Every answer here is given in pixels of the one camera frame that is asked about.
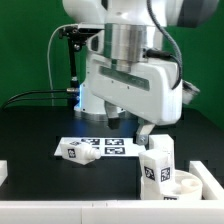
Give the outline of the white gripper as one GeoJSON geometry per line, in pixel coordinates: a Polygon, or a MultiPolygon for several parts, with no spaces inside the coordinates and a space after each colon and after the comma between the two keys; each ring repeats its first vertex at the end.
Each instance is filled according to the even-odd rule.
{"type": "Polygon", "coordinates": [[[119,128],[116,106],[142,118],[136,131],[138,145],[148,144],[155,125],[174,124],[179,120],[182,83],[173,88],[177,76],[178,67],[174,62],[150,59],[146,63],[134,63],[131,72],[126,73],[117,71],[110,59],[97,54],[90,56],[89,86],[95,96],[107,101],[104,107],[108,127],[119,128]]]}

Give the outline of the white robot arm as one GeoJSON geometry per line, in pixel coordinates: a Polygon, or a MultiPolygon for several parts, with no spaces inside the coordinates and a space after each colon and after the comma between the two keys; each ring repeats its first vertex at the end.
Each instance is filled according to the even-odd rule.
{"type": "Polygon", "coordinates": [[[78,111],[104,115],[119,126],[119,112],[139,118],[136,143],[156,126],[176,123],[198,91],[183,80],[181,51],[167,26],[196,28],[219,0],[62,0],[88,48],[78,111]]]}

